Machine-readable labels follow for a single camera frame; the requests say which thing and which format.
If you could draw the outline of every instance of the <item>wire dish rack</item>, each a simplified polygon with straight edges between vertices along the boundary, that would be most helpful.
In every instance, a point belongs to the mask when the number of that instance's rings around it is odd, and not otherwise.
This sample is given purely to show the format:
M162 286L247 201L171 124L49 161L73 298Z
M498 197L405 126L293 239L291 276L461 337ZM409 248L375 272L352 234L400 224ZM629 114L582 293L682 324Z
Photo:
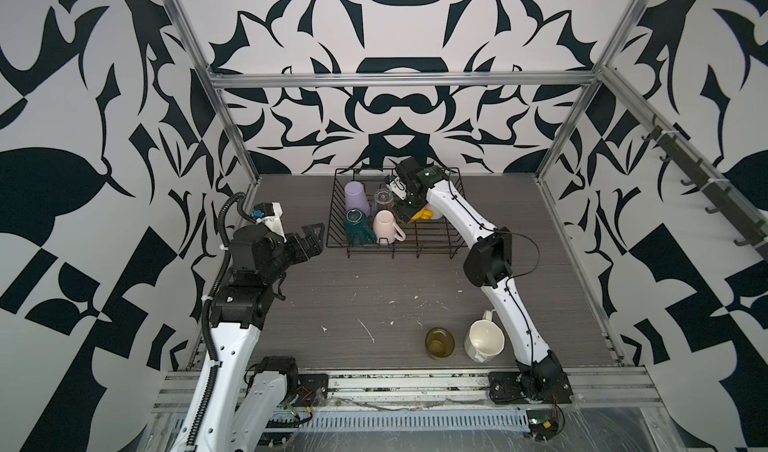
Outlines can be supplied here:
M450 180L458 193L464 196L462 176L458 169L450 171ZM372 203L373 194L379 188L385 188L384 178L393 174L395 169L336 169L333 174L333 190L331 197L331 209L328 216L328 232L326 234L326 247L345 248L346 256L352 254L415 254L416 258L421 254L442 254L453 258L458 249L464 247L462 236L444 217L437 220L417 220L411 224L398 225L406 234L404 241L396 241L391 245L350 245L346 239L344 220L346 207L344 204L344 185L356 180L366 188L368 202ZM372 227L373 217L368 217L368 226Z

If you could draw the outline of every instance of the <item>wood grain surface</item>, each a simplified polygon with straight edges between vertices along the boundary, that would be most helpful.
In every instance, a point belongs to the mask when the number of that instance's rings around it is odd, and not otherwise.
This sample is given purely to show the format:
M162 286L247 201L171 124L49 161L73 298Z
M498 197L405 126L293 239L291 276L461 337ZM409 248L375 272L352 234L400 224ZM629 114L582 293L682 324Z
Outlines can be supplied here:
M515 280L539 332L562 364L613 364L533 177L463 180L468 201L485 218L538 243L537 270ZM265 175L256 203L280 202L285 231L300 232L302 225L327 223L332 183L333 177L325 176ZM288 299L274 301L252 361L292 355L300 368L513 367L509 340L504 351L485 364L464 352L469 326L491 305L464 276L466 255L463 248L453 259L368 254L347 258L345 249L326 248L288 270L283 282ZM530 270L536 256L533 245L514 238L515 274ZM501 325L495 315L494 320ZM452 332L456 350L450 357L434 360L427 355L424 337L432 327Z

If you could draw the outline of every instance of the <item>purple cup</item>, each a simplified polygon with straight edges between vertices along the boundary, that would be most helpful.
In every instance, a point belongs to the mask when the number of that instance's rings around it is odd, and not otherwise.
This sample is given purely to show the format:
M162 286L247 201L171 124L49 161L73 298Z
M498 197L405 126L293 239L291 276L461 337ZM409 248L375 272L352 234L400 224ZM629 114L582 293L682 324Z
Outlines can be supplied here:
M346 211L353 208L360 210L367 217L371 214L371 206L366 197L366 188L359 181L351 181L344 185L344 206Z

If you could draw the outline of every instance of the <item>black and white patterned wall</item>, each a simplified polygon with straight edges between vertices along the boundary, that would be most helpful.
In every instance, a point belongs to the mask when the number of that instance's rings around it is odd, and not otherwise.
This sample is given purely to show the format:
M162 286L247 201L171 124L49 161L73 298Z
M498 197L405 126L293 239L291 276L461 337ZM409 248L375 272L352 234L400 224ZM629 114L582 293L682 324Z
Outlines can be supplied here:
M262 173L325 174L402 158L464 172L533 172L578 85L231 89Z
M220 73L589 68L629 2L181 1Z
M2 448L135 450L248 179L160 0L0 15Z
M652 0L617 61L763 210L768 0ZM768 264L605 88L546 182L630 361L689 447L768 447Z
M218 73L590 69L629 0L181 0ZM230 90L256 168L533 172L571 86Z

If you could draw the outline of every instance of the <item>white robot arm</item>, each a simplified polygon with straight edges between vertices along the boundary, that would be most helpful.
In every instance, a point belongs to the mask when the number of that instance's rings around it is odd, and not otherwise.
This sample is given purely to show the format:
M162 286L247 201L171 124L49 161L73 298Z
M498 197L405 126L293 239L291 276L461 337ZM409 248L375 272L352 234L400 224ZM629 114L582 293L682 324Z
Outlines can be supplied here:
M467 279L493 304L512 342L515 360L522 371L517 378L521 395L530 400L550 400L568 390L568 378L525 310L512 274L512 232L496 228L472 207L437 165L421 166L405 159L390 177L390 189L398 188L396 213L408 222L421 216L425 207L437 209L453 225L469 247L464 263Z
M322 252L325 226L303 227L304 237L285 234L280 204L259 204L252 217L242 210L243 199L243 194L235 194L219 214L226 252L210 296L203 297L201 322L206 361L181 432L170 448L173 452L253 450L260 443L274 410L283 400L293 398L298 388L295 359L264 358L256 366L252 386L235 411L241 380L264 327L266 313L274 297L285 300L280 283L286 270ZM224 219L235 201L238 201L238 212L251 224L236 230L230 242ZM233 259L231 277L226 284L221 284L230 257ZM292 426L306 420L297 420Z
M478 241L493 235L496 229L494 224L477 213L449 180L439 181L434 187L429 188L427 202L443 213L470 249ZM528 366L532 362L544 360L549 353L549 345L539 335L531 316L525 310L512 276L497 281L495 287L482 285L480 290L485 293L496 309L509 340L512 341L516 360Z

